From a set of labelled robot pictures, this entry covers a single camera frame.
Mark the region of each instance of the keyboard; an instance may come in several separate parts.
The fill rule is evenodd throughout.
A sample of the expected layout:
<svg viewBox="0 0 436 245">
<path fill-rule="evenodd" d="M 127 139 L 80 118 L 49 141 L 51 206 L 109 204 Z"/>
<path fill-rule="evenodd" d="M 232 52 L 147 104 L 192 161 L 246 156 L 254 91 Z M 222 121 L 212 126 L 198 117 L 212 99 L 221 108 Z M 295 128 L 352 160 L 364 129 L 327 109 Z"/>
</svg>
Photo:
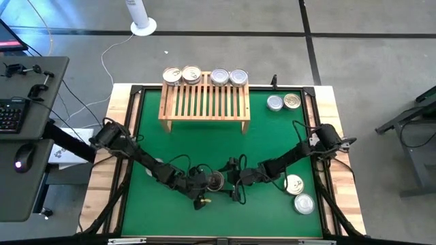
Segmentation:
<svg viewBox="0 0 436 245">
<path fill-rule="evenodd" d="M 20 133 L 29 104 L 26 99 L 0 99 L 0 133 Z"/>
</svg>

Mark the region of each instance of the green tabletop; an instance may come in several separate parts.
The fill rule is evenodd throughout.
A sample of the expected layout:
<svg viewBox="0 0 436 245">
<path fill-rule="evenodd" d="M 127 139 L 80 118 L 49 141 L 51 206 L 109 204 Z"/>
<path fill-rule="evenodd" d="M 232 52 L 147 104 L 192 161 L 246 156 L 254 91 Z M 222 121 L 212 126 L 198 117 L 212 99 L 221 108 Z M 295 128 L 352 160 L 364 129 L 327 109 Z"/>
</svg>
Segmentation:
<svg viewBox="0 0 436 245">
<path fill-rule="evenodd" d="M 205 163 L 213 169 L 223 167 L 229 157 L 248 157 L 248 166 L 256 167 L 265 159 L 282 155 L 298 142 L 293 120 L 304 122 L 303 108 L 271 112 L 266 99 L 289 92 L 250 91 L 251 122 L 246 135 L 239 122 L 173 122 L 166 133 L 157 119 L 160 91 L 147 91 L 144 99 L 139 134 L 141 147 L 155 158 L 169 161 L 179 154 L 188 154 L 193 165 Z M 305 130 L 300 129 L 303 137 Z M 187 160 L 172 164 L 186 169 Z M 299 175 L 304 193 L 316 202 L 309 158 L 289 166 L 288 174 Z M 283 175 L 276 180 L 283 186 Z M 271 183 L 245 188 L 247 203 L 233 202 L 223 193 L 207 193 L 212 202 L 194 210 L 192 200 L 171 191 L 148 176 L 143 166 L 134 163 L 122 235 L 144 236 L 225 236 L 257 238 L 319 238 L 322 236 L 318 207 L 309 215 L 294 209 L 294 196 L 277 190 Z"/>
</svg>

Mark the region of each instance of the wooden rack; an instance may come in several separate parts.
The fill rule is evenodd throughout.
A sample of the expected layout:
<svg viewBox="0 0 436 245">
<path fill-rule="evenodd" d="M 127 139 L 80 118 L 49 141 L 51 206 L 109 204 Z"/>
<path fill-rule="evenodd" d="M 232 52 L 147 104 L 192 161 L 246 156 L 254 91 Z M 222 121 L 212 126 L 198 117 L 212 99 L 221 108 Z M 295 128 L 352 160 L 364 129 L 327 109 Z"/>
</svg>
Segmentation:
<svg viewBox="0 0 436 245">
<path fill-rule="evenodd" d="M 196 85 L 162 85 L 159 120 L 171 132 L 172 121 L 235 121 L 242 123 L 246 133 L 250 122 L 249 85 L 241 88 L 211 83 L 211 72 L 203 71 Z"/>
</svg>

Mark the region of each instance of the concrete floor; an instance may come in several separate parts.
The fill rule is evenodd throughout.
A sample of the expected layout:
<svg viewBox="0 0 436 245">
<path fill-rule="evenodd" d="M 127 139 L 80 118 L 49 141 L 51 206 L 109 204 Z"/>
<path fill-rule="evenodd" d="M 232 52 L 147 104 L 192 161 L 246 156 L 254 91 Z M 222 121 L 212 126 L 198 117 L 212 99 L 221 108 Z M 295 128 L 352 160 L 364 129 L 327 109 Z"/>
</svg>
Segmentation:
<svg viewBox="0 0 436 245">
<path fill-rule="evenodd" d="M 50 27 L 127 31 L 131 23 L 124 1 L 34 2 Z M 161 31 L 303 32 L 297 0 L 145 3 Z M 312 32 L 436 33 L 434 1 L 306 0 L 305 5 Z M 11 26 L 43 26 L 25 0 L 11 1 L 1 18 Z M 47 53 L 46 35 L 20 36 L 42 54 Z M 71 59 L 65 81 L 85 103 L 108 96 L 110 79 L 100 56 L 107 47 L 127 38 L 54 36 L 53 54 Z M 313 45 L 322 84 L 334 87 L 344 132 L 358 138 L 350 158 L 367 234 L 434 244 L 436 195 L 400 199 L 400 191 L 415 187 L 411 166 L 394 132 L 378 136 L 374 128 L 435 86 L 436 39 L 314 38 Z M 313 79 L 307 51 L 303 37 L 152 36 L 134 37 L 113 48 L 105 61 L 115 82 L 160 82 L 164 67 L 193 63 L 204 70 L 241 67 L 255 84 L 267 84 L 277 74 L 280 84 L 309 85 Z M 80 109 L 65 88 L 61 95 L 70 112 Z M 106 108 L 107 103 L 101 103 L 91 109 L 101 118 Z M 66 117 L 60 101 L 54 109 Z M 83 127 L 95 121 L 83 111 L 71 123 Z M 49 193 L 51 199 L 46 204 L 55 211 L 50 220 L 31 217 L 22 224 L 0 223 L 0 240 L 73 234 L 84 197 L 80 188 L 59 186 Z M 66 207 L 68 215 L 62 212 Z M 34 226 L 44 229 L 30 229 Z"/>
</svg>

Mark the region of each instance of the monitor screen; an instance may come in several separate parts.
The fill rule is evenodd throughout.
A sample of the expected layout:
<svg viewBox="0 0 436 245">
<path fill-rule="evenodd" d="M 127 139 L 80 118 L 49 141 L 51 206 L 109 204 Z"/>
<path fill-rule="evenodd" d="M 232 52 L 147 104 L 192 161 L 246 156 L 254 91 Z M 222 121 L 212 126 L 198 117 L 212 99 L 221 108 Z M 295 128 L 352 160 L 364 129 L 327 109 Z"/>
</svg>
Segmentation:
<svg viewBox="0 0 436 245">
<path fill-rule="evenodd" d="M 27 50 L 27 45 L 0 20 L 0 52 Z"/>
</svg>

